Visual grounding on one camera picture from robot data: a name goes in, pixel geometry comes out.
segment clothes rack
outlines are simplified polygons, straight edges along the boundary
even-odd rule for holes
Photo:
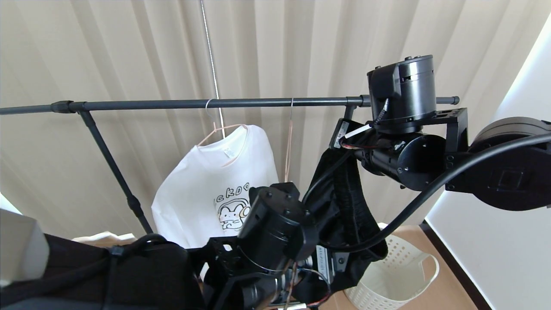
[[[144,101],[58,101],[52,104],[14,106],[9,108],[0,108],[0,115],[11,114],[30,114],[30,113],[78,113],[92,137],[98,145],[101,154],[104,156],[111,172],[115,176],[119,186],[124,192],[128,207],[140,221],[146,233],[153,233],[151,225],[145,218],[139,200],[132,194],[121,171],[119,170],[115,159],[111,155],[107,144],[101,136],[98,127],[92,117],[91,111],[108,110],[150,110],[150,109],[203,109],[207,99],[191,100],[144,100]],[[459,97],[437,97],[437,104],[458,104]],[[209,102],[209,108],[260,108],[260,107],[278,107],[291,106],[291,98],[265,98],[265,99],[212,99]],[[293,106],[345,106],[344,117],[351,119],[354,109],[361,107],[370,107],[371,100],[369,95],[360,95],[357,97],[328,97],[328,98],[293,98]]]

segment clothes hanger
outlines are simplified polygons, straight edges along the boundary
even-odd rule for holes
[[[201,146],[207,139],[209,139],[217,131],[220,131],[222,129],[229,129],[229,128],[233,128],[233,127],[245,126],[244,124],[235,124],[235,125],[229,125],[229,126],[224,126],[224,127],[217,128],[216,127],[216,121],[214,120],[212,115],[208,112],[208,104],[211,100],[212,99],[207,100],[207,104],[205,105],[205,111],[207,112],[207,115],[210,117],[210,120],[212,120],[212,125],[214,126],[214,130],[211,131],[203,140],[201,140],[201,142],[199,142],[197,144],[197,146]]]
[[[295,98],[291,98],[291,116],[289,118],[289,136],[287,137],[287,151],[285,153],[285,177],[284,182],[289,181],[289,169],[291,167],[291,139],[293,138],[293,103]]]

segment robotic arm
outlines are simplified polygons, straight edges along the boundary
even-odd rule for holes
[[[316,308],[357,285],[386,256],[385,238],[441,186],[505,210],[551,205],[551,123],[499,120],[469,146],[466,108],[436,110],[432,56],[377,67],[368,80],[373,121],[339,120],[302,201],[292,183],[251,189],[240,234],[199,249],[156,234],[110,250],[46,236],[44,276],[4,288],[1,307],[262,309],[285,308],[293,296]],[[446,138],[422,132],[433,124],[447,125]],[[421,192],[383,230],[361,192],[357,161]]]

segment shirt neck tag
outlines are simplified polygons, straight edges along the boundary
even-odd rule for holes
[[[234,151],[231,150],[231,148],[227,147],[225,149],[223,149],[224,151],[224,154],[226,154],[226,156],[228,156],[228,158],[234,158],[235,157],[235,153]]]

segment curtain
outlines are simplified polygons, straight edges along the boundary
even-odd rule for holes
[[[543,0],[204,1],[220,98],[368,94],[366,73],[375,66],[433,54],[437,95],[461,97],[471,139],[502,101],[550,11]],[[216,98],[199,1],[3,0],[0,14],[1,107]],[[218,118],[218,109],[210,113]],[[222,109],[226,125],[266,131],[281,181],[290,113]],[[343,114],[344,107],[293,108],[290,180],[302,193]],[[153,225],[157,188],[212,121],[204,109],[92,115]],[[356,109],[354,120],[369,119],[369,108]],[[425,132],[444,135],[445,128]],[[0,139],[0,191],[45,232],[143,234],[78,115],[2,116]],[[378,221],[392,220],[417,194],[389,178],[361,176]],[[408,223],[422,221],[437,196]]]

